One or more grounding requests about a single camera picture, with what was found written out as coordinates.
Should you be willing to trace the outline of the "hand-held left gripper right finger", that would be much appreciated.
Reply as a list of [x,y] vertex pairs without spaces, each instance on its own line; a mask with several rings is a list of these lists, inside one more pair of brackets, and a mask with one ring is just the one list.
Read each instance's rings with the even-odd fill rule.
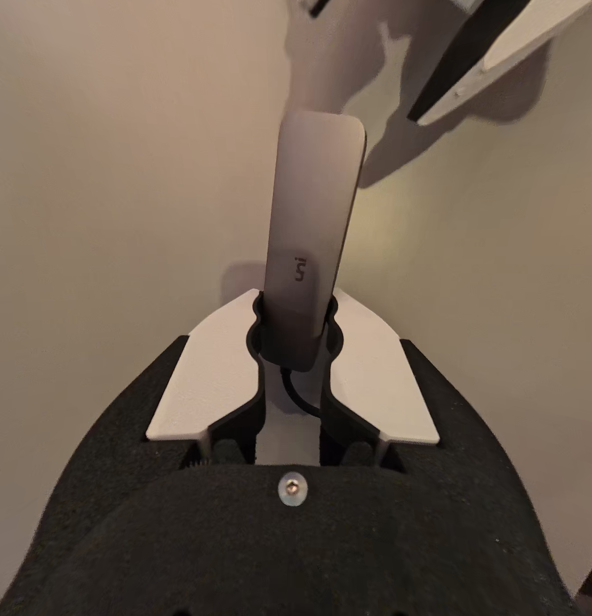
[[396,443],[438,445],[399,334],[341,289],[334,291],[326,323],[320,417],[332,445],[343,453],[367,443],[377,461]]

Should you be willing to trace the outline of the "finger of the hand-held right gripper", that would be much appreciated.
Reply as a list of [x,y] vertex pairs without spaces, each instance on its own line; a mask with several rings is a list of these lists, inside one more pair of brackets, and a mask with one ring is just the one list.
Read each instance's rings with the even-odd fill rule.
[[307,20],[317,20],[335,1],[296,1],[296,16]]
[[592,1],[461,1],[469,18],[408,112],[428,126],[499,80],[580,17]]

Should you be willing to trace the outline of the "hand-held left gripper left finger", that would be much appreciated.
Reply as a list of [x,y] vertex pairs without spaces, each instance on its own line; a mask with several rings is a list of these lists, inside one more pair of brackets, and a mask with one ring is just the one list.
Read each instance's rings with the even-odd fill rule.
[[217,443],[233,440],[255,462],[266,419],[261,299],[252,288],[190,331],[146,429],[147,440],[195,442],[207,458]]

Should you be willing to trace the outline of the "grey usb hub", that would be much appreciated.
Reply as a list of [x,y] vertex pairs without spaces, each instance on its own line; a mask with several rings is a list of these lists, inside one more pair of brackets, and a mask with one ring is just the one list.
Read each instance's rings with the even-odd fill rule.
[[292,384],[314,367],[333,297],[367,145],[362,122],[296,110],[279,128],[261,304],[262,358],[287,395],[316,418]]

